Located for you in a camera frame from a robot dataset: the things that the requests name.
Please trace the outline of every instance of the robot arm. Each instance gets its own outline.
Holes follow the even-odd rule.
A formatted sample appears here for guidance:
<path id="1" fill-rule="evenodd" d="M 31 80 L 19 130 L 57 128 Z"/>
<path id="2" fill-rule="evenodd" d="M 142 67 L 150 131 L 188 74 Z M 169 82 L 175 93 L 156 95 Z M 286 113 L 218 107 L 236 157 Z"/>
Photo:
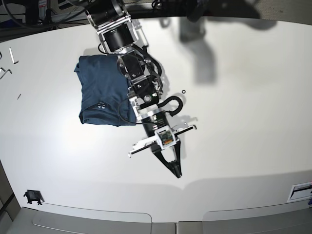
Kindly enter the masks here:
<path id="1" fill-rule="evenodd" d="M 148 138 L 133 145 L 129 157 L 150 148 L 153 154 L 177 177 L 182 176 L 179 135 L 196 129 L 194 125 L 173 129 L 167 114 L 174 116 L 183 107 L 182 100 L 172 96 L 160 102 L 162 91 L 161 65 L 147 53 L 148 42 L 138 20 L 131 20 L 122 0 L 98 0 L 86 12 L 89 22 L 96 29 L 104 54 L 118 56 L 118 68 L 128 79 L 128 99 L 136 114 L 136 124 L 143 125 Z M 162 108 L 170 101 L 179 103 L 175 111 Z M 162 151 L 172 148 L 175 160 L 167 162 Z"/>

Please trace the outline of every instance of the folded shirt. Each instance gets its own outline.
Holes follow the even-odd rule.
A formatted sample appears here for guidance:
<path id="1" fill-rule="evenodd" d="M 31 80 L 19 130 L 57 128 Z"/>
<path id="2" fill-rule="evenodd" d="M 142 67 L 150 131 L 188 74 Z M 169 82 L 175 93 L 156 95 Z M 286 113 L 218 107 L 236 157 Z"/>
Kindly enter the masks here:
<path id="1" fill-rule="evenodd" d="M 117 56 L 81 56 L 75 68 L 82 85 L 82 104 L 79 115 L 82 124 L 134 125 L 118 115 L 118 105 L 128 96 L 128 80 L 117 69 Z M 120 106 L 121 116 L 136 122 L 130 102 Z"/>

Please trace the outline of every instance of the white table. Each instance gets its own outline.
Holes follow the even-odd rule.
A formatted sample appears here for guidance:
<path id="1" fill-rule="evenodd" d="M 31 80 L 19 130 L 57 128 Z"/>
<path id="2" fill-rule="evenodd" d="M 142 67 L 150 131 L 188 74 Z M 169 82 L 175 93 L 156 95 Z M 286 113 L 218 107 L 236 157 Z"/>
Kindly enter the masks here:
<path id="1" fill-rule="evenodd" d="M 30 189 L 50 204 L 199 221 L 286 203 L 293 184 L 312 180 L 312 26 L 210 21 L 204 40 L 182 44 L 178 18 L 166 29 L 141 22 L 166 96 L 186 90 L 172 126 L 198 127 L 181 137 L 182 178 L 149 150 L 128 158 L 142 126 L 80 123 L 73 70 L 99 41 L 90 25 L 66 28 L 0 44 L 0 67 L 13 72 L 0 80 L 0 160 L 21 206 L 37 208 L 23 197 Z"/>

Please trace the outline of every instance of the white tabletop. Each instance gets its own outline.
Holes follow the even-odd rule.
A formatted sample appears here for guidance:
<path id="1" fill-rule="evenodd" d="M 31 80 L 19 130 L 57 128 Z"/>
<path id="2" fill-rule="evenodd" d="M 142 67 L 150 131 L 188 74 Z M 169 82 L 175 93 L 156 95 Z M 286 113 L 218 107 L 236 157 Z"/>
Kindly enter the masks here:
<path id="1" fill-rule="evenodd" d="M 40 190 L 51 204 L 177 222 L 285 203 L 312 180 L 312 26 L 242 22 L 207 21 L 204 40 L 182 44 L 178 18 L 166 29 L 141 20 L 168 77 L 164 99 L 184 100 L 172 126 L 198 128 L 181 136 L 180 179 L 149 150 L 128 158 L 142 126 L 81 124 L 73 70 L 98 54 L 90 25 L 1 43 L 0 67 L 13 73 L 0 80 L 0 160 L 19 204 L 35 209 L 23 195 Z"/>

